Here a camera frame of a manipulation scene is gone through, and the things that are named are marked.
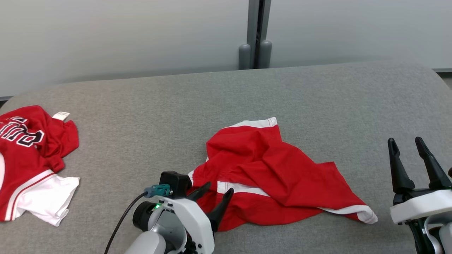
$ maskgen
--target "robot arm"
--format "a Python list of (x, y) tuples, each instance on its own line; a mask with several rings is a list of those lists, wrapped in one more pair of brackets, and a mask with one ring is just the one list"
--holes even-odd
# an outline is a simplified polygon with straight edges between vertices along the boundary
[(205, 214), (196, 200), (209, 190), (210, 183), (187, 196), (191, 181), (186, 175), (163, 172), (160, 184), (168, 184), (171, 194), (158, 196), (158, 203), (143, 202), (134, 212), (133, 224), (143, 233), (126, 254), (211, 254), (214, 233), (234, 193), (229, 189), (221, 203)]
[(417, 253), (452, 254), (452, 183), (422, 138), (417, 137), (415, 142), (427, 169), (429, 188), (415, 189), (399, 158), (399, 148), (390, 138), (388, 148), (395, 193), (391, 217), (394, 223), (410, 227)]

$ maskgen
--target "red jersey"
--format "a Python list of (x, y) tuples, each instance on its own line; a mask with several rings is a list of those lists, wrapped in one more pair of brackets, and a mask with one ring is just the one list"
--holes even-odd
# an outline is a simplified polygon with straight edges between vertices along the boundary
[(281, 139), (276, 118), (243, 121), (207, 142), (206, 163), (189, 173), (193, 188), (210, 181), (198, 200), (211, 211), (230, 188), (234, 195), (219, 230), (246, 222), (280, 225), (328, 211), (368, 224), (376, 215), (345, 182), (334, 162), (316, 164)]
[(0, 221), (13, 221), (24, 212), (18, 206), (28, 191), (50, 179), (60, 184), (63, 178), (55, 173), (64, 168), (62, 158), (78, 145), (75, 124), (50, 117), (40, 106), (1, 115)]

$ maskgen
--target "gray cushion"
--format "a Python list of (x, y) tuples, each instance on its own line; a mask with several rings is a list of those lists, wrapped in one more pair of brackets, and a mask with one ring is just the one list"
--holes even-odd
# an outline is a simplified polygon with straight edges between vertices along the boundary
[[(188, 173), (220, 128), (276, 116), (283, 139), (315, 162), (334, 161), (377, 214), (366, 225), (326, 212), (283, 226), (246, 224), (216, 235), (216, 253), (413, 253), (408, 226), (389, 214), (387, 139), (418, 187), (428, 177), (414, 138), (452, 166), (452, 91), (416, 64), (368, 62), (105, 80), (58, 85), (12, 98), (1, 113), (41, 105), (70, 112), (80, 147), (61, 176), (81, 177), (60, 227), (29, 213), (0, 224), (2, 253), (101, 253), (128, 204), (160, 173)], [(110, 253), (140, 231), (125, 219)]]

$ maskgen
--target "white stripe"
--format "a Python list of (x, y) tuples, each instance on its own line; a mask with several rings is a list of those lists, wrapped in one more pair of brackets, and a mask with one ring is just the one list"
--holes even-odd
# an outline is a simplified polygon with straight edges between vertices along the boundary
[(250, 127), (256, 127), (256, 128), (266, 128), (266, 127), (276, 126), (277, 124), (278, 124), (278, 122), (276, 121), (276, 117), (272, 117), (272, 118), (265, 119), (265, 120), (243, 121), (243, 122), (231, 125), (229, 127), (250, 126)]
[(5, 178), (5, 159), (3, 154), (0, 153), (0, 190), (3, 185), (3, 179)]
[(47, 169), (46, 171), (36, 175), (35, 177), (31, 178), (30, 180), (26, 181), (25, 183), (23, 183), (22, 185), (20, 185), (11, 195), (11, 197), (9, 198), (9, 202), (8, 202), (8, 207), (6, 208), (6, 215), (5, 215), (5, 221), (9, 221), (11, 219), (11, 213), (13, 214), (12, 217), (12, 221), (16, 219), (16, 207), (17, 207), (17, 202), (14, 204), (14, 200), (16, 199), (17, 195), (19, 195), (19, 193), (26, 189), (28, 186), (34, 184), (35, 182), (41, 180), (42, 178), (53, 174), (50, 177), (55, 177), (56, 174), (53, 173), (53, 171), (51, 171), (50, 169)]
[(327, 212), (331, 212), (331, 213), (335, 213), (335, 214), (351, 214), (351, 213), (356, 213), (356, 215), (358, 216), (358, 219), (362, 222), (368, 223), (368, 224), (373, 224), (375, 222), (378, 221), (377, 216), (375, 215), (375, 213), (372, 211), (372, 209), (370, 209), (369, 206), (365, 206), (365, 205), (354, 205), (354, 206), (349, 206), (349, 207), (345, 207), (342, 209), (330, 209), (330, 208), (323, 208), (323, 207), (319, 207), (320, 209), (327, 211)]
[(193, 185), (193, 173), (195, 173), (195, 171), (190, 171), (190, 173), (188, 173), (188, 177), (190, 178), (190, 181), (192, 181), (192, 185)]
[(261, 188), (251, 187), (248, 185), (240, 184), (240, 183), (227, 183), (227, 182), (217, 182), (217, 192), (221, 194), (225, 194), (230, 188), (234, 189), (234, 193), (254, 193), (261, 196), (270, 197), (267, 193), (265, 193)]
[[(240, 184), (240, 183), (228, 183), (228, 182), (221, 182), (221, 181), (217, 182), (217, 192), (218, 193), (224, 194), (230, 188), (234, 189), (234, 193), (240, 193), (240, 192), (253, 193), (253, 194), (257, 194), (257, 195), (270, 197), (266, 192), (264, 192), (261, 188), (258, 188), (258, 187), (251, 187), (251, 186), (247, 186), (247, 185)], [(334, 209), (330, 209), (330, 208), (323, 208), (323, 207), (319, 207), (319, 208), (324, 211), (327, 211), (327, 212), (341, 214), (341, 215), (356, 213), (356, 215), (358, 216), (358, 219), (367, 224), (373, 224), (378, 221), (378, 218), (375, 215), (375, 213), (372, 211), (372, 209), (370, 209), (369, 206), (365, 206), (365, 205), (354, 205), (354, 206), (349, 206), (349, 207), (345, 207), (345, 208), (338, 209), (338, 210), (334, 210)]]

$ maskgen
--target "clothing tag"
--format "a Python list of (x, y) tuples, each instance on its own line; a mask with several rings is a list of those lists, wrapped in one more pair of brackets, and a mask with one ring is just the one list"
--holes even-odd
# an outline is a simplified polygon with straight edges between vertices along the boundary
[(68, 113), (68, 112), (60, 111), (60, 112), (54, 114), (52, 118), (64, 121), (64, 119), (66, 119), (69, 116), (69, 114), (70, 113)]

